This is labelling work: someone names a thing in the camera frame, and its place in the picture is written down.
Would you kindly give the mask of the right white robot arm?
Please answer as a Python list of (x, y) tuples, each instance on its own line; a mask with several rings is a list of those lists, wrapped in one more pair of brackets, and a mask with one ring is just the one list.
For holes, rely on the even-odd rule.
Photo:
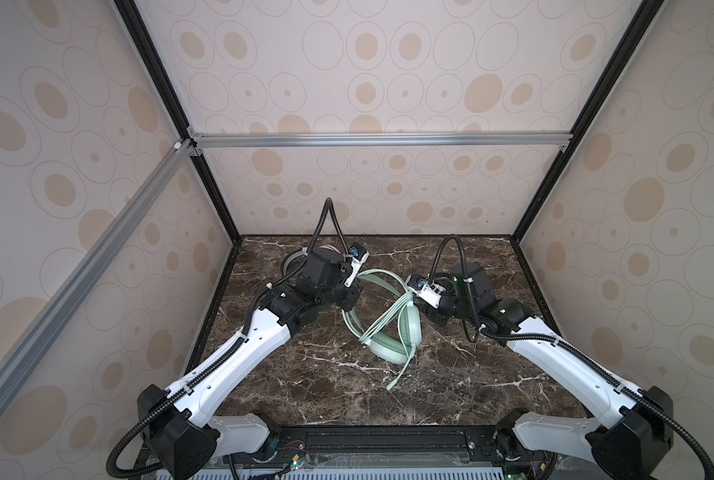
[(672, 398), (642, 389), (611, 372), (554, 332), (516, 299), (499, 299), (476, 263), (469, 274), (444, 273), (434, 281), (407, 280), (416, 304), (431, 320), (460, 319), (542, 369), (588, 412), (585, 418), (541, 415), (516, 408), (496, 426), (493, 444), (505, 460), (545, 451), (595, 463), (612, 479), (649, 479), (674, 439), (696, 454), (704, 476), (714, 463), (698, 440), (673, 419)]

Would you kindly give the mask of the white black headphones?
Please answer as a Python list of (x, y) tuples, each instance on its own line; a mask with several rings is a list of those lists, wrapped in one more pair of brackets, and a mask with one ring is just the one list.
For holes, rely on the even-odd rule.
[(313, 260), (308, 260), (302, 249), (290, 253), (284, 259), (281, 272), (283, 277), (301, 277), (312, 283), (327, 283), (338, 277), (342, 260), (341, 252), (332, 245), (316, 247)]

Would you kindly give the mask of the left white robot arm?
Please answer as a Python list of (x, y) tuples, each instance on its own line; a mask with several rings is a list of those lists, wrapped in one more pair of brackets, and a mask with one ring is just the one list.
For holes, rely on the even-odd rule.
[(303, 262), (251, 302), (241, 329), (167, 388), (147, 387), (138, 398), (140, 419), (112, 448), (107, 474), (116, 479), (165, 469), (188, 479), (223, 455), (257, 453), (271, 428), (259, 416), (219, 417), (228, 395), (276, 349), (333, 306), (352, 309), (362, 293), (357, 276), (369, 258), (354, 243), (345, 254), (311, 247)]

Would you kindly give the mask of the mint green headphones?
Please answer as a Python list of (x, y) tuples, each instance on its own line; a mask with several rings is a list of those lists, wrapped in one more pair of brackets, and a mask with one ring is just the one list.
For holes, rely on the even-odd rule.
[(420, 310), (414, 303), (416, 296), (398, 274), (389, 270), (369, 269), (357, 278), (395, 296), (395, 301), (368, 326), (363, 324), (356, 308), (342, 311), (346, 327), (361, 344), (378, 358), (402, 366), (400, 373), (386, 386), (386, 390), (391, 391), (416, 358), (423, 342)]

